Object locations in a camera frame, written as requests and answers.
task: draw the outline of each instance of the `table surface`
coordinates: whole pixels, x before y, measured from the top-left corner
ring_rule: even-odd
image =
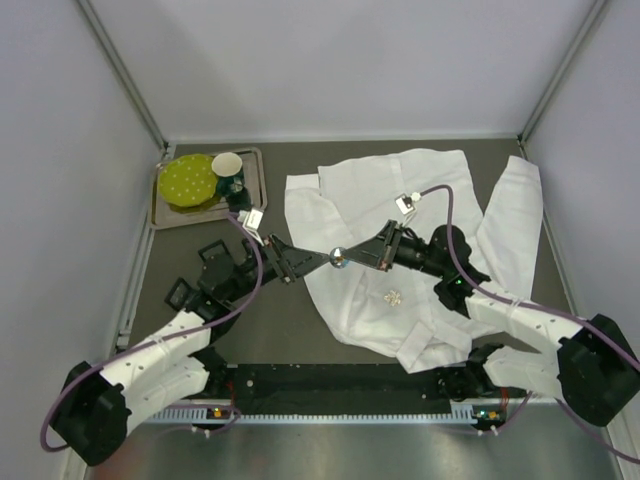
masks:
[[[177,155],[246,145],[181,146]],[[314,173],[319,165],[347,158],[426,147],[464,150],[481,207],[509,155],[514,140],[394,141],[259,144],[269,206],[261,230],[289,240],[284,219],[287,175]],[[241,253],[240,235],[227,222],[156,233],[133,326],[138,341],[166,324],[174,312],[163,303],[176,277],[195,282],[197,250],[223,238]],[[567,309],[557,267],[542,234],[533,299]],[[258,295],[231,332],[217,344],[232,363],[394,362],[333,338],[316,311],[304,282],[272,282]],[[237,426],[209,441],[188,432],[166,433],[166,426],[143,425],[106,463],[91,469],[93,480],[209,478],[247,480],[450,478],[522,480],[619,479],[619,468],[593,439],[556,406],[533,405],[498,438],[475,438],[420,425]]]
[[[195,152],[221,151],[247,145],[185,145],[176,156]],[[290,241],[284,218],[284,188],[287,175],[317,173],[320,165],[333,165],[348,158],[383,155],[411,148],[460,149],[465,152],[476,196],[484,209],[493,186],[504,170],[509,155],[519,155],[515,140],[384,141],[257,144],[262,150],[269,204],[261,231],[277,233]],[[155,234],[138,308],[132,342],[137,342],[165,325],[175,315],[163,299],[177,277],[192,285],[200,275],[197,251],[215,240],[227,242],[232,254],[242,254],[240,234],[228,222],[192,225]],[[568,305],[558,270],[544,230],[540,239],[533,286],[533,300],[552,307]],[[479,339],[476,343],[495,340]],[[517,345],[517,342],[499,340]],[[361,347],[338,342],[318,314],[304,282],[285,286],[266,285],[233,329],[216,343],[216,349],[231,363],[387,363],[384,357]]]

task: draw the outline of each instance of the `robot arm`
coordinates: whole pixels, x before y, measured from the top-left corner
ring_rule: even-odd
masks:
[[[389,221],[375,237],[341,250],[341,255],[382,271],[397,263],[440,278],[434,291],[448,309],[494,325],[539,352],[524,353],[502,346],[488,355],[483,370],[491,385],[517,387],[564,400],[583,420],[600,427],[608,425],[640,391],[640,373],[577,323],[520,306],[521,299],[469,263],[471,247],[455,226],[452,240],[467,276],[476,285],[482,284],[484,290],[511,299],[512,303],[480,294],[460,275],[449,253],[446,225],[438,227],[426,243],[410,229]],[[635,358],[612,319],[596,315],[588,323]]]
[[[467,275],[476,284],[482,283],[483,288],[510,298],[507,292],[491,282],[489,276],[469,263],[471,248],[464,234],[455,227],[453,240],[457,258]],[[404,376],[402,372],[393,370],[397,365],[361,366],[355,374],[352,370],[347,373],[340,370],[338,377],[346,376],[340,377],[346,385],[340,395],[349,395],[349,388],[358,381],[367,391],[374,392],[368,395],[375,395],[375,385],[380,383],[382,375],[380,372],[385,368],[393,370],[389,370],[386,376],[382,375],[385,388],[378,393],[383,401],[376,397],[374,404],[377,410],[373,413],[381,413],[380,409],[386,408],[383,404],[387,395],[398,398],[397,395],[401,394],[398,392],[407,392],[411,401],[420,398],[436,404],[445,401],[444,408],[447,408],[449,399],[492,396],[499,392],[499,387],[505,386],[564,398],[583,419],[602,426],[640,390],[640,375],[580,326],[563,318],[519,307],[516,298],[509,305],[478,294],[460,276],[451,261],[446,226],[438,227],[427,243],[410,229],[389,221],[373,238],[349,249],[336,249],[332,257],[292,247],[275,235],[268,236],[261,243],[262,284],[276,278],[289,284],[325,263],[340,266],[344,259],[382,271],[398,264],[440,278],[434,291],[450,310],[495,325],[539,352],[523,353],[502,345],[488,345],[471,352],[463,365]],[[233,326],[237,316],[213,329],[162,340],[183,329],[186,331],[220,319],[233,310],[233,302],[251,292],[257,280],[257,261],[248,244],[244,243],[244,246],[247,256],[239,264],[234,262],[223,242],[200,250],[203,267],[197,287],[192,288],[183,279],[176,282],[165,302],[178,313],[162,330],[145,339],[144,343],[153,342],[154,345],[120,358],[89,376],[60,404],[50,425],[89,465],[107,459],[137,425],[181,398],[200,396],[216,399],[216,403],[231,403],[233,396],[225,385],[234,380],[247,385],[252,383],[253,375],[262,375],[265,381],[261,380],[261,385],[293,383],[295,387],[289,388],[314,392],[326,387],[327,391],[335,394],[337,378],[332,376],[335,374],[318,380],[316,366],[309,366],[309,372],[305,368],[294,369],[294,372],[280,377],[279,370],[272,371],[276,368],[269,367],[263,372],[252,366],[244,366],[244,369],[243,366],[227,366],[212,344]],[[591,323],[632,354],[615,322],[598,315]],[[65,385],[89,368],[86,362],[75,367]],[[396,382],[398,390],[389,393],[386,389],[393,382]],[[359,396],[355,403],[365,408],[370,404],[358,403],[363,398],[363,388],[360,385],[356,387],[353,393]],[[236,393],[235,404],[240,408],[256,405],[260,395],[250,387]],[[396,401],[390,401],[389,405],[397,408]],[[408,407],[410,413],[425,408],[423,400],[411,405]],[[443,408],[442,403],[438,405],[438,408]]]

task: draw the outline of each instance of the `white wall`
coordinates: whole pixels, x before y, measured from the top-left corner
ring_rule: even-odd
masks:
[[[640,354],[638,22],[640,2],[612,2],[528,152],[580,313],[609,315]]]
[[[40,423],[112,340],[159,155],[72,1],[5,0],[0,65],[0,478],[43,480]]]
[[[93,0],[173,140],[514,135],[593,0]]]

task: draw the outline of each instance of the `white cup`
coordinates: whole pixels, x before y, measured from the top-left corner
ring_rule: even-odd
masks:
[[[211,170],[218,177],[233,177],[242,170],[242,158],[237,153],[221,153],[211,162]]]

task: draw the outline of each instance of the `gray tray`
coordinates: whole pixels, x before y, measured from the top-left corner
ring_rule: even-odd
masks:
[[[237,153],[242,158],[245,186],[249,191],[253,206],[264,210],[267,206],[267,190],[264,182],[262,152],[253,147],[230,151]],[[208,152],[207,155],[218,155],[219,153],[224,152]],[[173,210],[169,204],[164,201],[162,195],[158,193],[158,176],[169,163],[171,163],[171,160],[159,163],[153,172],[151,208],[149,209],[149,222],[152,228],[162,230],[165,228],[193,225],[194,223],[213,222],[214,220],[222,220],[225,218],[226,213],[229,211],[229,205],[224,200],[207,209],[194,207]]]

